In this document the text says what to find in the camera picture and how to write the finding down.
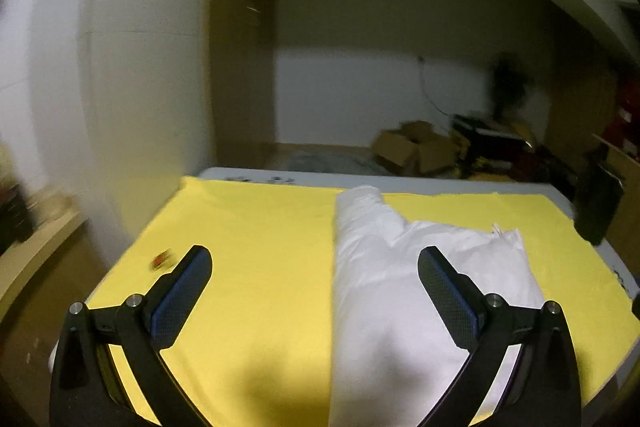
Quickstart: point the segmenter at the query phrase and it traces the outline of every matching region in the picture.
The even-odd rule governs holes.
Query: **red object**
[[[640,149],[640,82],[626,77],[617,93],[618,112],[602,137],[631,156]]]
[[[153,259],[153,261],[151,261],[151,270],[157,270],[160,267],[162,267],[164,264],[166,264],[168,261],[170,261],[170,254],[168,250],[163,251],[161,254],[156,255]]]

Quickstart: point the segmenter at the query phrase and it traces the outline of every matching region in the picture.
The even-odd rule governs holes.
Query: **white pillow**
[[[517,230],[409,223],[373,187],[338,195],[335,244],[330,427],[415,427],[468,357],[418,279],[423,248],[438,247],[483,293],[515,306],[544,303]],[[495,409],[518,349],[508,349],[479,413]]]

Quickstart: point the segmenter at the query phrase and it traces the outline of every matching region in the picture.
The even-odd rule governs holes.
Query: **cable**
[[[447,118],[449,118],[451,115],[448,112],[444,112],[443,110],[441,110],[441,108],[439,108],[435,102],[433,102],[433,100],[431,100],[431,97],[429,96],[429,93],[427,92],[427,87],[424,85],[424,58],[418,56],[418,66],[420,68],[420,72],[418,73],[419,78],[420,78],[420,90],[422,91],[422,95],[423,97],[425,97],[425,99],[427,100],[427,102],[429,102],[429,104],[431,106],[433,106],[433,108],[439,112],[440,114],[443,114],[444,116],[446,116]]]

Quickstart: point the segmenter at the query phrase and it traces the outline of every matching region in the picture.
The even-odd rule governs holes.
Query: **gray rug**
[[[292,152],[282,169],[293,172],[325,172],[360,176],[390,176],[385,168],[371,158],[335,152]]]

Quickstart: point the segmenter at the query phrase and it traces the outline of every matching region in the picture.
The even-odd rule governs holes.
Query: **metal screw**
[[[489,293],[486,296],[486,303],[491,306],[491,308],[499,308],[502,306],[504,299],[500,297],[497,293]]]
[[[559,314],[562,311],[560,304],[558,304],[556,301],[549,301],[548,303],[546,303],[546,309],[548,309],[554,315]]]
[[[129,295],[129,297],[127,297],[127,300],[125,302],[127,303],[127,306],[129,308],[135,308],[136,306],[140,305],[140,302],[142,302],[142,295],[140,295],[139,293],[133,293],[132,295]]]
[[[82,302],[74,302],[69,306],[69,313],[72,315],[78,315],[82,311],[83,306],[84,304],[82,304]]]

